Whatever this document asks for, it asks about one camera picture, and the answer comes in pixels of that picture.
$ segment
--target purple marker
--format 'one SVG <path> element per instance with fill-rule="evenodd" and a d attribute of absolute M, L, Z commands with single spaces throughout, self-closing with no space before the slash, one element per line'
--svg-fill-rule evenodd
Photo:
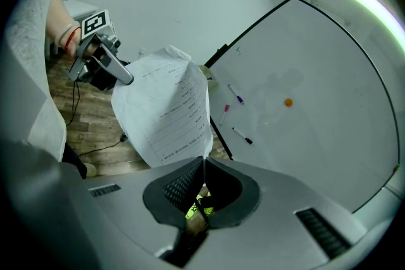
<path fill-rule="evenodd" d="M 242 98 L 240 98 L 240 96 L 238 96 L 238 94 L 236 93 L 235 89 L 231 87 L 231 85 L 228 85 L 229 89 L 235 94 L 236 98 L 238 98 L 238 101 L 243 105 L 245 102 L 243 101 Z"/>

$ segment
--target vent grille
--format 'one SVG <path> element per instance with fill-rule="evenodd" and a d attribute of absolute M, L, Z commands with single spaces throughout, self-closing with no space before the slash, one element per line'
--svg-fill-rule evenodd
<path fill-rule="evenodd" d="M 349 250 L 350 244 L 313 208 L 297 212 L 296 215 L 329 258 L 333 259 Z"/>
<path fill-rule="evenodd" d="M 121 189 L 121 187 L 114 183 L 112 185 L 106 185 L 106 186 L 102 186 L 102 187 L 89 189 L 89 192 L 91 193 L 91 195 L 93 197 L 98 197 L 98 196 L 106 195 L 107 193 L 110 193 L 110 192 L 115 192 L 119 189 Z"/>

